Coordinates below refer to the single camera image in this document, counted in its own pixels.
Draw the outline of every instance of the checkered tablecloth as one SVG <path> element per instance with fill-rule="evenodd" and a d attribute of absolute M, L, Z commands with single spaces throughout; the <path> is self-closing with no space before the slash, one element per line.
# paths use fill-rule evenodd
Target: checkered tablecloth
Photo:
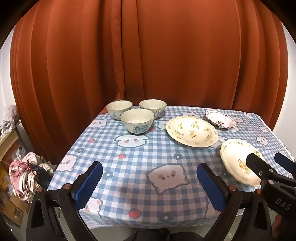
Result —
<path fill-rule="evenodd" d="M 171 118 L 182 115 L 205 118 L 206 110 L 209 109 L 167 107 L 165 114 L 140 136 L 131 135 L 109 114 L 98 115 L 63 158 L 49 190 L 73 183 L 93 161 L 99 161 L 104 168 L 103 176 L 86 207 L 80 210 L 88 227 L 163 228 L 209 223 L 218 216 L 196 177 L 201 162 L 207 163 L 228 185 L 236 185 L 241 191 L 255 190 L 237 182 L 224 167 L 220 146 L 227 139 L 246 140 L 278 173 L 289 175 L 274 162 L 274 155 L 281 152 L 290 159 L 293 157 L 256 114 L 219 110 L 234 117 L 237 126 L 227 131 L 218 129 L 219 141 L 207 148 L 182 145 L 167 134 L 165 124 Z M 173 180 L 170 175 L 174 173 L 174 178 L 178 178 L 174 188 L 165 189 L 171 185 L 168 178 L 151 182 L 149 173 L 160 167 L 163 168 L 158 171 L 163 171 L 165 177 Z"/>

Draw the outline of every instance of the blue rubber pad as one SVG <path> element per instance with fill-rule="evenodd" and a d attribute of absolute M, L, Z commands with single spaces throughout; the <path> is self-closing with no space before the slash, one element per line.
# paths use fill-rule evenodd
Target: blue rubber pad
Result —
<path fill-rule="evenodd" d="M 226 206 L 226 198 L 212 179 L 216 178 L 214 173 L 212 173 L 211 177 L 204 167 L 199 165 L 196 170 L 196 175 L 214 209 L 223 212 Z"/>
<path fill-rule="evenodd" d="M 98 162 L 98 164 L 95 166 L 95 168 L 92 170 L 75 194 L 74 208 L 76 211 L 85 208 L 102 175 L 103 166 L 100 162 Z"/>
<path fill-rule="evenodd" d="M 281 167 L 283 167 L 287 172 L 296 171 L 295 170 L 295 163 L 279 152 L 275 154 L 274 161 L 277 164 L 279 164 Z"/>

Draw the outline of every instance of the dish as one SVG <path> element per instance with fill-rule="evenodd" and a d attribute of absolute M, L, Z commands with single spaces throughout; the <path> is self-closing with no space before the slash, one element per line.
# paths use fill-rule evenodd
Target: dish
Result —
<path fill-rule="evenodd" d="M 218 140 L 215 127 L 193 116 L 180 116 L 169 120 L 166 130 L 176 141 L 192 147 L 208 147 Z"/>
<path fill-rule="evenodd" d="M 106 105 L 106 109 L 111 117 L 115 120 L 120 120 L 120 116 L 123 112 L 130 110 L 133 103 L 127 100 L 113 101 Z"/>
<path fill-rule="evenodd" d="M 256 187 L 260 184 L 261 179 L 247 167 L 246 158 L 250 153 L 255 153 L 265 161 L 254 146 L 239 139 L 228 139 L 221 145 L 220 150 L 220 156 L 227 171 L 237 181 Z"/>
<path fill-rule="evenodd" d="M 146 109 L 132 109 L 122 113 L 120 120 L 123 126 L 133 134 L 142 134 L 152 125 L 154 113 Z"/>
<path fill-rule="evenodd" d="M 152 111 L 155 114 L 155 119 L 162 116 L 165 112 L 167 104 L 162 100 L 149 99 L 139 103 L 140 108 Z"/>
<path fill-rule="evenodd" d="M 219 111 L 214 111 L 214 110 L 207 111 L 205 113 L 205 116 L 212 124 L 222 129 L 234 128 L 237 125 L 237 123 L 232 117 Z"/>

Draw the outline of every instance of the screw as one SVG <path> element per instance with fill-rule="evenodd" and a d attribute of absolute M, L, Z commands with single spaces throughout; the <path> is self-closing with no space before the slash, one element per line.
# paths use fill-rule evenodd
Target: screw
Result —
<path fill-rule="evenodd" d="M 71 184 L 70 183 L 66 183 L 66 184 L 63 185 L 63 188 L 65 190 L 69 189 L 70 187 L 71 187 Z"/>
<path fill-rule="evenodd" d="M 42 192 L 42 190 L 43 190 L 43 188 L 42 188 L 42 187 L 38 187 L 38 188 L 37 188 L 37 190 L 36 190 L 36 192 L 38 192 L 38 193 L 39 193 L 39 192 Z"/>
<path fill-rule="evenodd" d="M 237 189 L 237 187 L 234 185 L 230 185 L 230 186 L 228 186 L 228 188 L 230 191 L 235 191 Z"/>

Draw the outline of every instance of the oval plate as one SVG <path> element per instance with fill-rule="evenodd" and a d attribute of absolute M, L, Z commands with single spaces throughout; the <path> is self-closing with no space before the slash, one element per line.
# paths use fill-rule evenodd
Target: oval plate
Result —
<path fill-rule="evenodd" d="M 232 117 L 219 111 L 207 111 L 205 116 L 214 125 L 219 126 L 219 128 L 234 128 L 237 125 Z"/>
<path fill-rule="evenodd" d="M 166 130 L 176 141 L 192 147 L 208 147 L 218 140 L 215 127 L 193 116 L 180 116 L 169 120 Z"/>
<path fill-rule="evenodd" d="M 261 179 L 246 164 L 247 156 L 251 153 L 255 153 L 265 161 L 262 154 L 254 146 L 239 139 L 228 139 L 221 145 L 220 150 L 220 156 L 227 171 L 237 181 L 256 187 L 260 184 Z"/>

